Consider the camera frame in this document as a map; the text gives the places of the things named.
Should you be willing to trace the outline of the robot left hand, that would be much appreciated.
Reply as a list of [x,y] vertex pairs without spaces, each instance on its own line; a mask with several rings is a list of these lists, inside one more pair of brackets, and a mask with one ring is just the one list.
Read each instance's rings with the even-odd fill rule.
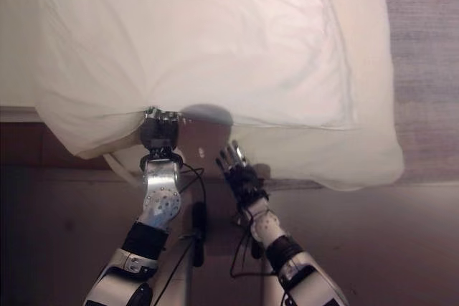
[[174,150],[179,140],[179,124],[183,114],[150,107],[144,113],[144,121],[139,127],[141,144],[147,150],[170,148]]

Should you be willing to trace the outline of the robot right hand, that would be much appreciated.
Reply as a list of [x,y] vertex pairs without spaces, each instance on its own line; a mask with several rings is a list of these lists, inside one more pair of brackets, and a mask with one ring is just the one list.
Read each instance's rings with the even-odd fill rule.
[[248,209],[260,199],[269,200],[262,180],[236,140],[221,149],[215,163],[229,185],[239,209]]

